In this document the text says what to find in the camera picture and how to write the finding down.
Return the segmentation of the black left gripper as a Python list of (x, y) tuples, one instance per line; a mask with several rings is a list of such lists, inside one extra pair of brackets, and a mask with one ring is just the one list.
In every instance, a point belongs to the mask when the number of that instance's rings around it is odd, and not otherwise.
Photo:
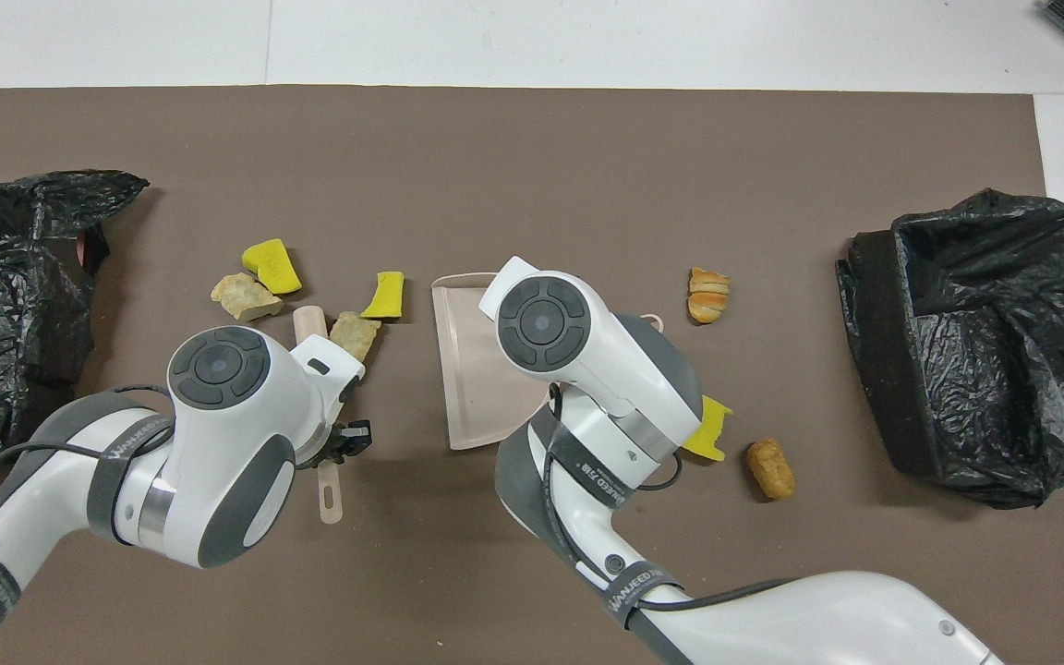
[(358, 458), (372, 444), (371, 422), (367, 419), (337, 422), (320, 449), (320, 462), (340, 465), (345, 458)]

